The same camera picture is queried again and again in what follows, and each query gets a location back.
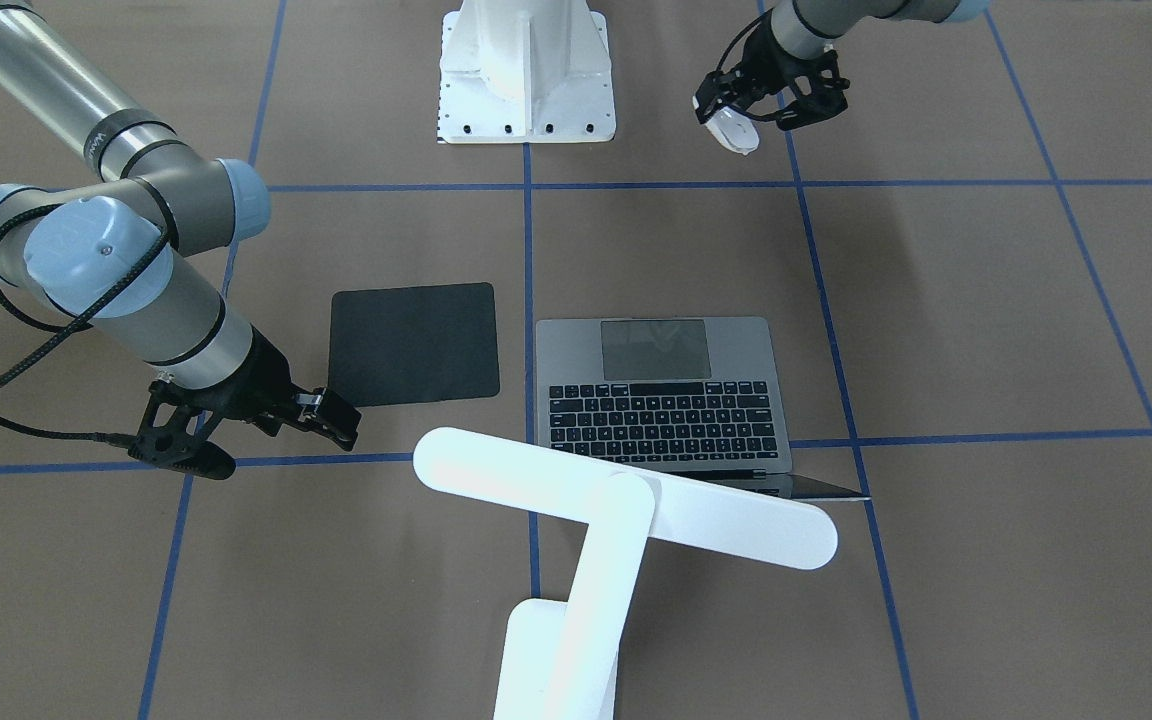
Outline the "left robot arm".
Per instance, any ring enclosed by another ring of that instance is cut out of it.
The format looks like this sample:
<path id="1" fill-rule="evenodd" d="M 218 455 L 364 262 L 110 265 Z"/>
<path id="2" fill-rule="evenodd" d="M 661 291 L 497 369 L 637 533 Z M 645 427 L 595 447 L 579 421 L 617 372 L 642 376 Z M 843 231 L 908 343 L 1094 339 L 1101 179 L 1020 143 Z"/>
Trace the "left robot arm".
<path id="1" fill-rule="evenodd" d="M 781 131 L 844 113 L 850 82 L 836 41 L 864 20 L 961 23 L 987 1 L 780 1 L 742 28 L 692 94 L 698 123 L 723 147 L 750 154 L 756 126 Z"/>

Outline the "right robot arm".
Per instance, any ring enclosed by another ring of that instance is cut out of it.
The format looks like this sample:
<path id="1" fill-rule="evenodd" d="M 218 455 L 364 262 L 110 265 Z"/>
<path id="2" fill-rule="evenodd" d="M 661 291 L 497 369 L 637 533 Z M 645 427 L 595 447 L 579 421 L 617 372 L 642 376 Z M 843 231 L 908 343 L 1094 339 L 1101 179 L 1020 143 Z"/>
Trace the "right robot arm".
<path id="1" fill-rule="evenodd" d="M 0 427 L 122 448 L 154 468 L 223 480 L 236 461 L 211 433 L 242 420 L 355 447 L 361 411 L 291 381 L 285 355 L 189 258 L 265 232 L 268 187 L 250 164 L 207 159 L 65 41 L 26 1 L 0 1 L 0 86 L 82 156 L 96 182 L 46 191 L 0 184 L 0 305 L 47 341 L 0 391 L 83 331 L 101 331 L 156 372 L 131 434 Z"/>

